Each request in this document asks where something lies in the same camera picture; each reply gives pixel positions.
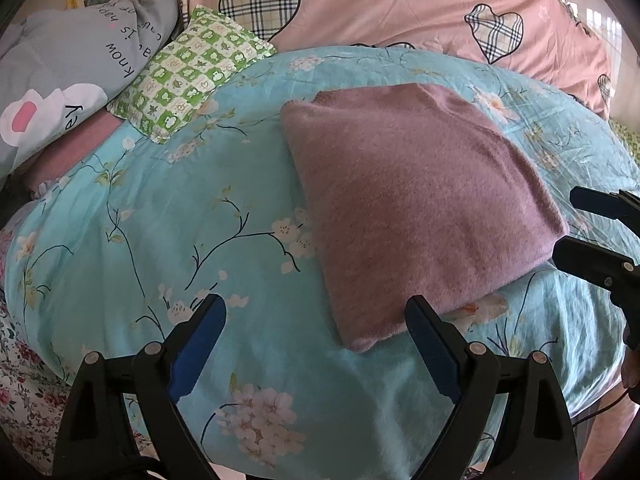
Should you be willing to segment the person's right hand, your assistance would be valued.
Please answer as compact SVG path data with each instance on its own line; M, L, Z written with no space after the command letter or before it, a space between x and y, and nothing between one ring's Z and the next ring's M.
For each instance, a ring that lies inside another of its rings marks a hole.
M623 342L625 344L625 357L622 365L622 383L628 392L629 399L638 404L640 378L639 331L627 324L623 332Z

